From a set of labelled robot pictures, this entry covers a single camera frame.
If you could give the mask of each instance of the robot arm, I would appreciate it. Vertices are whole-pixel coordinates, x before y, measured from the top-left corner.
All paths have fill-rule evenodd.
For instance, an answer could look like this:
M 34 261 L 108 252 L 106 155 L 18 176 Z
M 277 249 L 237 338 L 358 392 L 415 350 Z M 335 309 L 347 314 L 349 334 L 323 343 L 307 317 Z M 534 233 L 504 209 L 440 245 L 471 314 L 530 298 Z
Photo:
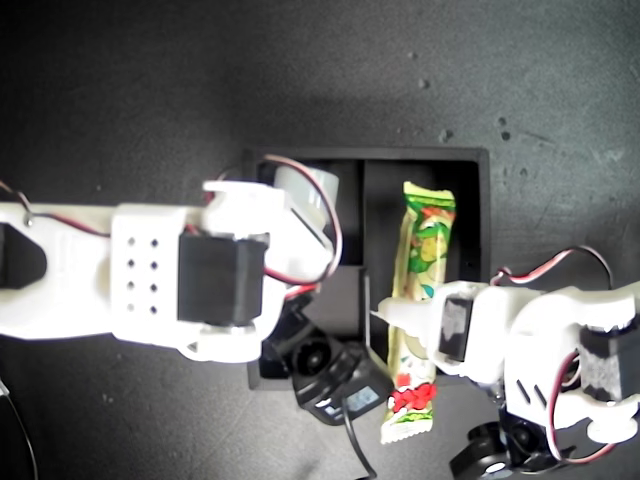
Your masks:
M 547 442 L 556 428 L 588 418 L 587 434 L 601 444 L 637 433 L 639 301 L 640 282 L 603 292 L 569 287 L 551 293 L 453 282 L 429 302 L 386 299 L 378 315 L 418 337 L 441 371 L 495 393 L 508 422 L 537 426 L 539 452 L 552 458 L 555 449 L 559 461 L 555 434 Z M 576 361 L 567 365 L 570 355 Z M 560 371 L 563 362 L 570 372 Z
M 112 332 L 193 360 L 257 359 L 288 288 L 264 272 L 313 282 L 340 252 L 282 189 L 204 189 L 214 197 L 204 208 L 29 204 L 25 214 L 0 203 L 0 334 Z

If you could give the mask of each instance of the black wire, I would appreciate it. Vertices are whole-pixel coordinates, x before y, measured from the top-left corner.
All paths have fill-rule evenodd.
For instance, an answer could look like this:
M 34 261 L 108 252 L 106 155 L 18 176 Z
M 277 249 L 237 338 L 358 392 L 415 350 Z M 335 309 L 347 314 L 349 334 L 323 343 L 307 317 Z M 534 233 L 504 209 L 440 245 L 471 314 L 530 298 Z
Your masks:
M 33 445 L 31 445 L 31 440 L 29 439 L 29 434 L 27 433 L 27 429 L 25 428 L 24 423 L 22 423 L 22 418 L 20 418 L 20 414 L 18 413 L 18 409 L 14 405 L 13 400 L 11 400 L 9 395 L 4 395 L 4 397 L 9 402 L 9 405 L 11 406 L 11 409 L 13 410 L 13 413 L 16 416 L 16 420 L 18 420 L 18 424 L 22 429 L 22 434 L 24 435 L 24 441 L 27 444 L 27 448 L 29 449 L 29 455 L 31 456 L 31 463 L 33 465 L 33 478 L 34 480 L 38 480 L 38 463 L 36 462 L 36 454 L 33 451 Z
M 344 415 L 344 426 L 347 429 L 347 435 L 349 436 L 349 441 L 351 442 L 353 451 L 356 452 L 360 463 L 368 474 L 368 477 L 360 477 L 358 480 L 373 480 L 375 478 L 378 478 L 378 474 L 369 463 L 369 460 L 367 460 L 367 457 L 365 456 L 362 448 L 360 448 L 360 444 L 358 443 L 358 438 L 356 437 L 356 432 L 353 429 L 353 423 L 351 422 L 351 417 L 349 416 L 349 406 L 347 405 L 346 397 L 342 398 L 342 415 Z

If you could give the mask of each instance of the tabletop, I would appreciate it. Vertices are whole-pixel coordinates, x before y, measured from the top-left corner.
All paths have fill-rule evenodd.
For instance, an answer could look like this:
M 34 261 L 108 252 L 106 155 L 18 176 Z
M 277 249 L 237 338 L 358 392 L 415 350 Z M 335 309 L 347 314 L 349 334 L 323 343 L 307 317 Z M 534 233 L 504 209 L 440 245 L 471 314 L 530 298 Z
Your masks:
M 23 1 L 0 7 L 0 178 L 37 202 L 196 203 L 248 145 L 482 147 L 494 268 L 573 244 L 640 266 L 640 4 L 633 0 Z M 588 258 L 537 284 L 602 288 Z M 110 336 L 0 339 L 42 480 L 352 479 L 341 428 L 243 366 Z M 429 434 L 379 444 L 382 479 L 450 478 L 496 412 L 442 388 Z M 31 478 L 0 403 L 2 478 Z M 637 440 L 549 478 L 640 475 Z

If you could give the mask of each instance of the green wrapper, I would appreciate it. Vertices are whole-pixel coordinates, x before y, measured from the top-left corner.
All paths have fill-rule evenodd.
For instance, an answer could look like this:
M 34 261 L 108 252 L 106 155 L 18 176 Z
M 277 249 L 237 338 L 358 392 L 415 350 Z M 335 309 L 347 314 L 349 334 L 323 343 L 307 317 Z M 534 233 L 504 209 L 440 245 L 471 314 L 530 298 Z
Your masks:
M 404 184 L 407 212 L 400 229 L 393 296 L 422 301 L 444 283 L 455 199 L 449 191 L 431 191 Z M 436 367 L 420 342 L 389 327 L 389 372 L 395 390 L 387 402 L 382 443 L 428 432 L 433 426 L 432 400 Z

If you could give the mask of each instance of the plastic packaging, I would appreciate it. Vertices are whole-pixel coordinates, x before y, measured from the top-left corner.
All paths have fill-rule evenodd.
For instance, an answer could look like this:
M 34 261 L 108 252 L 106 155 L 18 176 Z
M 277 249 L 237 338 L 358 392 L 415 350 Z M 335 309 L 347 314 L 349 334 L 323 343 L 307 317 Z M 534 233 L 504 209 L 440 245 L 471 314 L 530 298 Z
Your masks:
M 405 182 L 404 194 L 407 212 L 400 230 L 393 297 L 426 300 L 444 283 L 455 199 L 449 191 L 430 191 L 410 182 Z M 389 307 L 411 309 L 410 302 Z M 428 432 L 433 426 L 436 367 L 415 338 L 419 326 L 409 325 L 409 332 L 389 326 L 387 363 L 395 390 L 381 428 L 383 444 Z

